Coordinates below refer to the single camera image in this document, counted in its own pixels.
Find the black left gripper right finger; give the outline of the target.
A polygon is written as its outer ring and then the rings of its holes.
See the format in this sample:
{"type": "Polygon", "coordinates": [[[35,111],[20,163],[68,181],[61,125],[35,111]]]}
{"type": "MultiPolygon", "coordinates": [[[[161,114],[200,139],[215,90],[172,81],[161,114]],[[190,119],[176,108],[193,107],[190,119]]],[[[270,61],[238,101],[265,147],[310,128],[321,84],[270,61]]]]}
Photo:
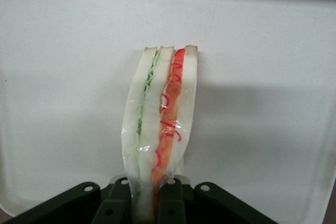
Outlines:
{"type": "Polygon", "coordinates": [[[176,175],[160,189],[156,223],[187,223],[188,211],[194,199],[190,180],[176,175]]]}

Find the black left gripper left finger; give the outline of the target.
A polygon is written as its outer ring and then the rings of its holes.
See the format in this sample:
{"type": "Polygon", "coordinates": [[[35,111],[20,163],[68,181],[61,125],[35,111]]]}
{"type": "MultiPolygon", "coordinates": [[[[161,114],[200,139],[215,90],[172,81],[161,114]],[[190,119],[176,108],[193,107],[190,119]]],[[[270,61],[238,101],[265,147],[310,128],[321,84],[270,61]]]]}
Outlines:
{"type": "Polygon", "coordinates": [[[91,223],[132,223],[131,192],[126,177],[110,180],[91,223]]]}

